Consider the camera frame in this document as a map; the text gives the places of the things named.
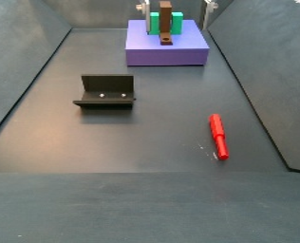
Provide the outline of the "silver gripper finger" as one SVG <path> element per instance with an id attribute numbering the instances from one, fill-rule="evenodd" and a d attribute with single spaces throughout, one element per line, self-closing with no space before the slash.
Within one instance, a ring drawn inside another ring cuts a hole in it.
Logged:
<path id="1" fill-rule="evenodd" d="M 206 29 L 213 21 L 214 11 L 218 9 L 218 3 L 216 0 L 204 0 L 205 13 L 204 13 L 204 25 L 202 29 Z"/>
<path id="2" fill-rule="evenodd" d="M 140 3 L 137 4 L 137 10 L 142 12 L 145 15 L 145 23 L 146 23 L 146 31 L 152 30 L 152 23 L 150 23 L 150 0 L 138 0 Z"/>

